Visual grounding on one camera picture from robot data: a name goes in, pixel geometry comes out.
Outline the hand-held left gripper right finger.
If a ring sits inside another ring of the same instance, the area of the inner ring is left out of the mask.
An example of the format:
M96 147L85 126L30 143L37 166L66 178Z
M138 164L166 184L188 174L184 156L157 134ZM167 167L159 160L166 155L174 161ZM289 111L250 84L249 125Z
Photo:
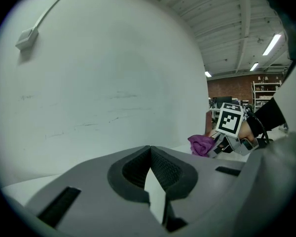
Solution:
M163 147L150 148L153 173L165 191L165 222L150 237L238 237L233 186L244 166Z

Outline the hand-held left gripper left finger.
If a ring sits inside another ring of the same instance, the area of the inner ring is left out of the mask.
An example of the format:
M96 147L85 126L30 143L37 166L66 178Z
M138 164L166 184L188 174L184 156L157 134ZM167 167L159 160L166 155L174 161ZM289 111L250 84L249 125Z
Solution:
M164 237L145 191L150 146L87 160L41 188L26 204L60 237Z

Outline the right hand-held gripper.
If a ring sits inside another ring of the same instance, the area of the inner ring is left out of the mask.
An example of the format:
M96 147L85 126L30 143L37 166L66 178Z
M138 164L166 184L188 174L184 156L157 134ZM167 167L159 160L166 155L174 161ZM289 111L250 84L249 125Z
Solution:
M259 147L257 139L253 142L247 138L240 138L239 131L244 121L244 111L240 105L223 103L216 126L219 133L214 138L214 145L207 153L209 158L216 158L221 152L235 152L242 156L251 153Z

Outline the purple cloth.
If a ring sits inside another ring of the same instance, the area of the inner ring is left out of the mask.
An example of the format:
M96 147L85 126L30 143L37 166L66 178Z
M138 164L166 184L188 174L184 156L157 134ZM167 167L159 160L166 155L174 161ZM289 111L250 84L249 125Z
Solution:
M200 157L208 157L208 152L215 144L213 138L204 135L192 135L188 141L192 154Z

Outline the person's right forearm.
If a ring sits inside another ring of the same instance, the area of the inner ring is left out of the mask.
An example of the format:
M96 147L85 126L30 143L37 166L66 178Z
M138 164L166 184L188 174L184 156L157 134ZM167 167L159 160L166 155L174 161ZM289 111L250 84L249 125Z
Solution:
M246 121L254 137L258 137L264 131L271 131L286 122L274 97L256 111L254 116L248 117Z

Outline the white oval table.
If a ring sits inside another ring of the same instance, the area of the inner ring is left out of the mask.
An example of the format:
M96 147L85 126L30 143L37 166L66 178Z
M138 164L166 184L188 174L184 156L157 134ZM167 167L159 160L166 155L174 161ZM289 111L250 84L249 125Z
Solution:
M222 153L222 155L218 157L218 161L239 161L241 163L245 163L248 157L249 155L241 156L235 152L230 154ZM14 198L22 206L25 206L39 190L58 177L60 177L59 174L35 178L8 185L3 187L1 191L6 196ZM205 203L215 203L216 201L221 200L221 198L227 193L227 190L229 190L229 188L232 186L231 183L215 180L213 178L211 179L209 177L205 178L204 184L205 194L200 200L204 201ZM144 190L148 193L148 198L152 203L152 206L156 208L161 208L164 206L165 192L151 170L148 172L148 180L144 182Z

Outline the person's right hand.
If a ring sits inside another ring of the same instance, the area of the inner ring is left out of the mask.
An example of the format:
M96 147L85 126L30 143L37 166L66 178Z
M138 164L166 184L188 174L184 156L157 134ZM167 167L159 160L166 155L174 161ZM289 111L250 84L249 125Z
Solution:
M255 137L252 133L252 130L249 126L249 124L247 123L247 121L243 121L241 123L240 129L239 129L239 133L238 133L238 137L240 140L242 139L247 139L250 142L253 142Z

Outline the white shelf unit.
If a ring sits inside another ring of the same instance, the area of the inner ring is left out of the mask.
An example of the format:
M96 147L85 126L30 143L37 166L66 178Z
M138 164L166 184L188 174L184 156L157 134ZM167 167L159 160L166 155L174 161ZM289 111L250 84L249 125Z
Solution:
M270 101L282 82L252 82L252 105L254 112Z

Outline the white wall junction box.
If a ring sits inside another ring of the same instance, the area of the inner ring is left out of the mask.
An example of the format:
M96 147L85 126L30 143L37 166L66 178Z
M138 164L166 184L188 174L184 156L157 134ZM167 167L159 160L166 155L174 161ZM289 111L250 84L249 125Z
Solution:
M20 51L30 48L33 46L34 42L36 41L37 36L38 36L37 27L33 27L30 29L24 30L21 33L15 47L17 49L19 49Z

